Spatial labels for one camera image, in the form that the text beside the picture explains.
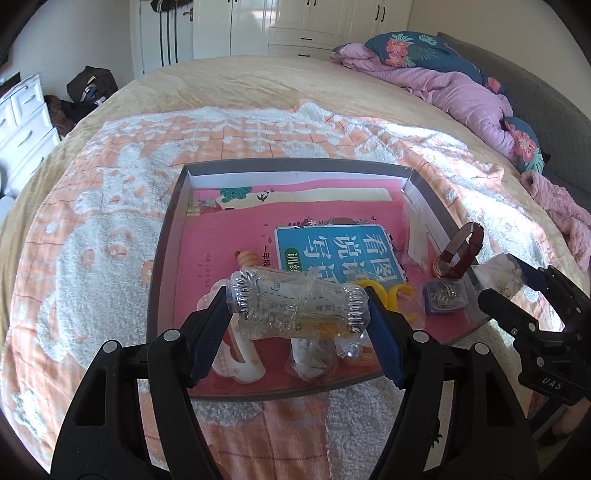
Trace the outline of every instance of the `white wardrobe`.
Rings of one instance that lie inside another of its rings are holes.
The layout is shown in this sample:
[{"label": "white wardrobe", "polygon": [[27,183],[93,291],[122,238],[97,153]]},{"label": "white wardrobe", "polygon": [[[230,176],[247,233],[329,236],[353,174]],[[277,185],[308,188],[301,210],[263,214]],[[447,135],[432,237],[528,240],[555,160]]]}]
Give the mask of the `white wardrobe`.
[{"label": "white wardrobe", "polygon": [[380,33],[405,30],[413,3],[194,0],[179,8],[174,18],[172,13],[156,14],[148,0],[131,1],[137,76],[190,58],[263,55],[328,60],[332,49],[343,43],[364,43]]},{"label": "white wardrobe", "polygon": [[229,55],[328,60],[339,44],[404,30],[413,0],[195,0],[196,59]]}]

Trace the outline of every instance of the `blue book cover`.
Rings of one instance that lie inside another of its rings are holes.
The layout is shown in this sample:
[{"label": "blue book cover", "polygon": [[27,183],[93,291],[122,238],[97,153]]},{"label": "blue book cover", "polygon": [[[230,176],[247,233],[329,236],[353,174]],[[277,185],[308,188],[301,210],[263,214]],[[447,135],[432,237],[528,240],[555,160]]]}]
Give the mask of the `blue book cover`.
[{"label": "blue book cover", "polygon": [[364,270],[380,277],[386,289],[405,281],[388,234],[380,225],[314,225],[275,230],[277,258],[282,270],[319,269],[318,278],[346,283]]}]

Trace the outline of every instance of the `floral pillow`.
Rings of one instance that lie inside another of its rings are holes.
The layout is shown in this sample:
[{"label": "floral pillow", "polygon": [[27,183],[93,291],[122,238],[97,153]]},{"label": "floral pillow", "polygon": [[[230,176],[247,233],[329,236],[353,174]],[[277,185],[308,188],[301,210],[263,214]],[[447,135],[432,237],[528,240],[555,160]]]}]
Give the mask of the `floral pillow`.
[{"label": "floral pillow", "polygon": [[373,51],[384,65],[394,68],[422,67],[437,72],[462,72],[494,94],[506,96],[501,83],[482,73],[439,37],[402,31],[383,33],[371,38],[365,47]]},{"label": "floral pillow", "polygon": [[515,140],[516,168],[520,173],[534,170],[542,173],[544,159],[540,150],[540,142],[532,128],[523,120],[514,116],[505,118],[505,127]]}]

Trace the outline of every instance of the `dresser drawer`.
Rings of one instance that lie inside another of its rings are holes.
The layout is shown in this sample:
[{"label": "dresser drawer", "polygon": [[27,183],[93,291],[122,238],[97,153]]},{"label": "dresser drawer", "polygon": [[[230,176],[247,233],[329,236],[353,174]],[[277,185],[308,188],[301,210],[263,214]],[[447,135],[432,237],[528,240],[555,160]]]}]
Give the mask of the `dresser drawer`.
[{"label": "dresser drawer", "polygon": [[9,98],[0,102],[0,145],[11,135],[16,126],[12,102]]},{"label": "dresser drawer", "polygon": [[331,50],[309,47],[292,47],[284,45],[269,45],[270,57],[298,57],[318,60],[330,60]]},{"label": "dresser drawer", "polygon": [[11,175],[8,176],[4,194],[16,198],[25,187],[39,166],[60,142],[60,136],[54,128],[30,152]]},{"label": "dresser drawer", "polygon": [[29,119],[18,127],[0,148],[0,167],[7,176],[18,168],[27,154],[52,129],[47,107],[38,108]]},{"label": "dresser drawer", "polygon": [[329,50],[336,47],[335,36],[330,33],[296,30],[295,28],[271,28],[270,30],[269,43],[271,45],[298,45]]},{"label": "dresser drawer", "polygon": [[27,117],[45,103],[39,76],[36,75],[25,80],[22,86],[12,94],[11,100],[17,125],[21,125],[27,120]]}]

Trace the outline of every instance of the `bed sheet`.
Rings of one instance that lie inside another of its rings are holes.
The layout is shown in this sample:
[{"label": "bed sheet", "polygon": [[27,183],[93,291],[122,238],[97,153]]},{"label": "bed sheet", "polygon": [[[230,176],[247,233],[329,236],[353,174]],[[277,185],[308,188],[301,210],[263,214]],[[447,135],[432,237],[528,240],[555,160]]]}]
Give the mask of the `bed sheet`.
[{"label": "bed sheet", "polygon": [[342,115],[384,118],[426,127],[464,142],[476,160],[503,166],[503,183],[544,229],[563,272],[589,293],[589,275],[576,266],[562,235],[519,185],[517,171],[466,127],[404,90],[325,61],[237,56],[189,61],[151,72],[121,89],[95,110],[54,150],[27,184],[0,228],[0,346],[22,246],[39,205],[106,121],[142,113],[212,105],[223,108],[291,108],[310,99]]}]

